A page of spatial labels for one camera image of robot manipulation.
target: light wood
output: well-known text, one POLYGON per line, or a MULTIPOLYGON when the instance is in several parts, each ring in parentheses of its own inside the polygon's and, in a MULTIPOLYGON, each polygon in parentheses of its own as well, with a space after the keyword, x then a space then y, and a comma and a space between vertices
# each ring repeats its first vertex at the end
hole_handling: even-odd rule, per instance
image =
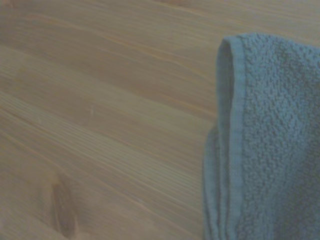
POLYGON ((265 32, 320 46, 319 9, 316 0, 6 1, 1 239, 202 239, 221 39, 265 32))

